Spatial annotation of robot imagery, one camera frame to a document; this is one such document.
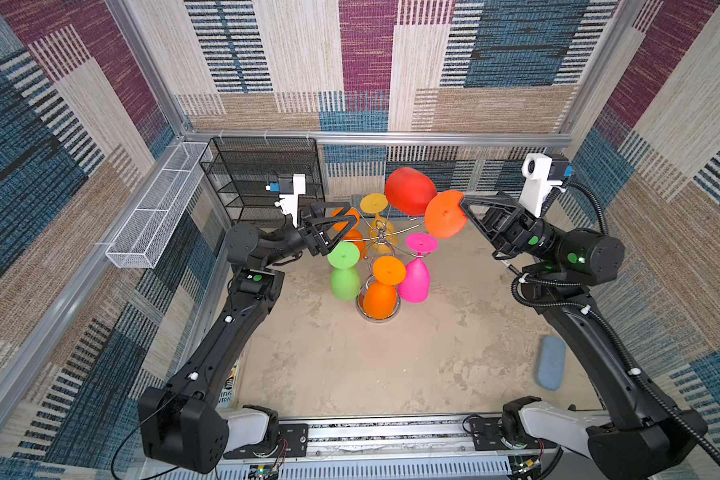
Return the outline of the chrome wine glass rack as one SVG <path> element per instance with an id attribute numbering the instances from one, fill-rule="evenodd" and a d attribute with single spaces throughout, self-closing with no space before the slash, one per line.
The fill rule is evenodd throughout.
<path id="1" fill-rule="evenodd" d="M 405 247 L 398 245 L 401 233 L 391 220 L 382 216 L 385 203 L 364 207 L 373 219 L 362 233 L 353 227 L 329 255 L 333 270 L 330 287 L 333 296 L 352 301 L 369 322 L 384 323 L 400 310 L 402 302 L 421 303 L 428 298 L 431 277 L 424 257 L 438 249 L 438 241 L 414 227 L 405 229 Z"/>

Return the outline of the blue grey glasses case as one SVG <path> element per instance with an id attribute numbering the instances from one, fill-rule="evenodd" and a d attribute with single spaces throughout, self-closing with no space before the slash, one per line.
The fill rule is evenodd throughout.
<path id="1" fill-rule="evenodd" d="M 567 347 L 555 336 L 544 336 L 540 343 L 535 370 L 536 382 L 544 389 L 558 390 L 563 383 Z"/>

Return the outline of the colourful paperback book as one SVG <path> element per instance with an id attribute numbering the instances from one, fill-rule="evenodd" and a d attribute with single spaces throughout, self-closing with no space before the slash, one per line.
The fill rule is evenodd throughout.
<path id="1" fill-rule="evenodd" d="M 230 371 L 228 372 L 227 378 L 222 385 L 222 390 L 220 391 L 218 397 L 218 408 L 229 408 L 230 405 L 233 403 L 233 400 L 235 398 L 239 367 L 240 360 L 236 360 Z"/>

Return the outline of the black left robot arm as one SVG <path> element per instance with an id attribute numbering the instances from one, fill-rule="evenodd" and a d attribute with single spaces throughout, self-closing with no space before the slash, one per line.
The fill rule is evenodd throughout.
<path id="1" fill-rule="evenodd" d="M 146 388 L 138 401 L 137 431 L 147 458 L 208 474 L 227 452 L 278 450 L 275 411 L 248 406 L 224 417 L 216 406 L 232 367 L 280 297 L 281 266 L 305 252 L 331 253 L 358 222 L 349 210 L 347 202 L 314 202 L 286 214 L 270 232 L 248 222 L 229 228 L 222 252 L 234 276 L 221 313 L 166 385 Z"/>

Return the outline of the orange wine glass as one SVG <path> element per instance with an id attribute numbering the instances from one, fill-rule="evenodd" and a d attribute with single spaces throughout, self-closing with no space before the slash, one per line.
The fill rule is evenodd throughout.
<path id="1" fill-rule="evenodd" d="M 358 251 L 361 254 L 361 257 L 363 256 L 363 251 L 366 247 L 366 241 L 363 240 L 363 238 L 366 238 L 364 234 L 361 234 L 359 231 L 359 226 L 362 223 L 360 221 L 360 213 L 355 208 L 350 208 L 348 212 L 345 212 L 344 214 L 341 214 L 341 209 L 336 209 L 332 212 L 332 217 L 335 216 L 342 216 L 342 215 L 350 215 L 356 218 L 355 224 L 351 227 L 351 229 L 347 232 L 347 234 L 343 237 L 344 241 L 349 241 L 353 245 L 355 245 L 358 249 Z M 347 226 L 347 222 L 340 222 L 335 225 L 333 225 L 331 228 L 334 231 L 341 232 L 342 229 Z"/>
<path id="2" fill-rule="evenodd" d="M 401 260 L 385 256 L 377 259 L 372 266 L 374 281 L 368 286 L 363 310 L 374 320 L 383 320 L 395 310 L 397 286 L 405 279 L 406 269 Z"/>

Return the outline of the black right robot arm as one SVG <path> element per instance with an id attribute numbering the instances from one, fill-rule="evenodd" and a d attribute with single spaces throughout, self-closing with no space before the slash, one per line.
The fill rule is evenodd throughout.
<path id="1" fill-rule="evenodd" d="M 537 258 L 517 272 L 511 294 L 562 336 L 608 414 L 588 419 L 526 396 L 504 405 L 503 440 L 511 448 L 550 440 L 590 458 L 609 479 L 646 479 L 680 464 L 695 447 L 720 466 L 720 451 L 707 439 L 701 415 L 681 409 L 651 380 L 590 294 L 591 287 L 617 277 L 625 247 L 609 235 L 597 198 L 585 194 L 595 210 L 595 230 L 563 231 L 505 194 L 458 202 L 493 246 L 495 259 L 523 253 Z"/>

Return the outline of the pink wine glass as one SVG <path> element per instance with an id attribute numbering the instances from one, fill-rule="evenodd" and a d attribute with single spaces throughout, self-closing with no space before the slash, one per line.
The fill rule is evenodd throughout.
<path id="1" fill-rule="evenodd" d="M 414 259 L 406 265 L 406 276 L 398 286 L 398 293 L 406 302 L 421 303 L 428 298 L 431 283 L 423 258 L 437 250 L 438 241 L 427 233 L 414 233 L 407 237 L 406 245 L 414 252 Z"/>

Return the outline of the yellow wine glass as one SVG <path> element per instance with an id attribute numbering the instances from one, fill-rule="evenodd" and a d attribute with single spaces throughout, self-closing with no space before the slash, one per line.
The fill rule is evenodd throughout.
<path id="1" fill-rule="evenodd" d="M 361 256 L 371 258 L 372 256 L 395 254 L 394 248 L 397 245 L 396 230 L 394 225 L 382 213 L 389 207 L 386 196 L 382 193 L 366 195 L 360 201 L 360 209 L 363 213 L 373 216 L 369 222 L 368 235 L 361 250 Z"/>

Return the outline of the red wine glass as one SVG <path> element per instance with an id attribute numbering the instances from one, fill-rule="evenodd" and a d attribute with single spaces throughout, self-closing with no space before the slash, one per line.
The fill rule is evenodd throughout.
<path id="1" fill-rule="evenodd" d="M 460 206 L 465 195 L 456 190 L 438 193 L 425 174 L 403 167 L 386 180 L 388 202 L 412 217 L 423 217 L 427 231 L 438 239 L 447 239 L 463 230 L 467 217 Z"/>

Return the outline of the green wine glass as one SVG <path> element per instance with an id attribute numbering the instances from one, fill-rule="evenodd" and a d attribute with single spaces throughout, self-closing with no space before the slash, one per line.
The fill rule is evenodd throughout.
<path id="1" fill-rule="evenodd" d="M 354 300 L 361 290 L 361 280 L 355 265 L 360 260 L 358 248 L 341 241 L 327 256 L 333 267 L 330 284 L 333 295 L 342 301 Z"/>

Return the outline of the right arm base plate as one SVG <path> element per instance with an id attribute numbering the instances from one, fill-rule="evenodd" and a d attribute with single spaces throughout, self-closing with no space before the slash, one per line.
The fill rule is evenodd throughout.
<path id="1" fill-rule="evenodd" d="M 533 450 L 544 453 L 558 450 L 558 445 L 551 440 L 531 437 L 513 424 L 505 427 L 500 416 L 471 414 L 462 420 L 461 428 L 479 452 Z"/>

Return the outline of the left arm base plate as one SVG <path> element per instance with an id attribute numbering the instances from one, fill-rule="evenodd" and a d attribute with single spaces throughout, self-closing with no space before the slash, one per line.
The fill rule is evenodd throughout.
<path id="1" fill-rule="evenodd" d="M 225 460 L 302 458 L 307 454 L 309 425 L 307 423 L 279 424 L 275 433 L 268 432 L 264 439 L 254 445 L 246 445 L 223 454 Z"/>

